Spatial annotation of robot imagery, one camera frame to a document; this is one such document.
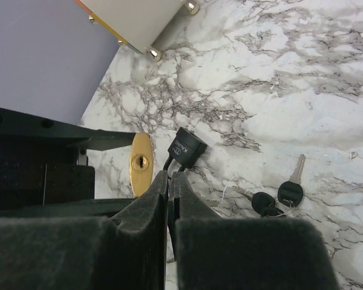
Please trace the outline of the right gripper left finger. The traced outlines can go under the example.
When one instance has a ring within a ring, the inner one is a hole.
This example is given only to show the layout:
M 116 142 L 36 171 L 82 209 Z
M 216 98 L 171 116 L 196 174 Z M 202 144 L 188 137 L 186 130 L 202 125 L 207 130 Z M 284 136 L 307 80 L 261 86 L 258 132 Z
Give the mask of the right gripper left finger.
M 113 217 L 0 218 L 0 289 L 163 289 L 168 177 Z

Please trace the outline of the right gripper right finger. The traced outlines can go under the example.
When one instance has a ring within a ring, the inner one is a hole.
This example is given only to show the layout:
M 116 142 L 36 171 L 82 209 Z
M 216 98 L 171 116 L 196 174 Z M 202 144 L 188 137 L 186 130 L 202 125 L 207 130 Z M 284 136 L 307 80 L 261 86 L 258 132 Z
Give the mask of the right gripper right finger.
M 338 289 L 320 232 L 295 218 L 226 219 L 171 178 L 180 289 Z

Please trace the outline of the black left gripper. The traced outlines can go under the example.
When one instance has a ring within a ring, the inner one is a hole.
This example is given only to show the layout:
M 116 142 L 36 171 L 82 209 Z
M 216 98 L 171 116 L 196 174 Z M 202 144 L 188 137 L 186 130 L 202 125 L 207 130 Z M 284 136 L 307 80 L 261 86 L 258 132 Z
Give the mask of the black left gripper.
M 132 145 L 134 132 L 83 129 L 0 108 L 0 211 L 95 197 L 86 150 Z

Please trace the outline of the brass padlock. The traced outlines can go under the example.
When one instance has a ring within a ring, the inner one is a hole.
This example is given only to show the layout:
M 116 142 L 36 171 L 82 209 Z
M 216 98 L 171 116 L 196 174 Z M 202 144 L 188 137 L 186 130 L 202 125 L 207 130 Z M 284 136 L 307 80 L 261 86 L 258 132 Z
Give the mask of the brass padlock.
M 135 198 L 141 197 L 152 183 L 154 157 L 151 138 L 137 133 L 129 156 L 129 181 Z

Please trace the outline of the black head key bunch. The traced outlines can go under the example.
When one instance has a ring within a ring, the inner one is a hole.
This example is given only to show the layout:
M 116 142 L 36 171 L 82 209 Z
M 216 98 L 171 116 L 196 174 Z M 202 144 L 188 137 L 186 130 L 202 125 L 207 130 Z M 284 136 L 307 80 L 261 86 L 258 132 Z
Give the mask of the black head key bunch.
M 252 210 L 260 218 L 294 218 L 304 199 L 304 189 L 300 183 L 305 161 L 306 156 L 301 154 L 290 178 L 278 187 L 275 198 L 266 192 L 238 194 L 250 202 Z

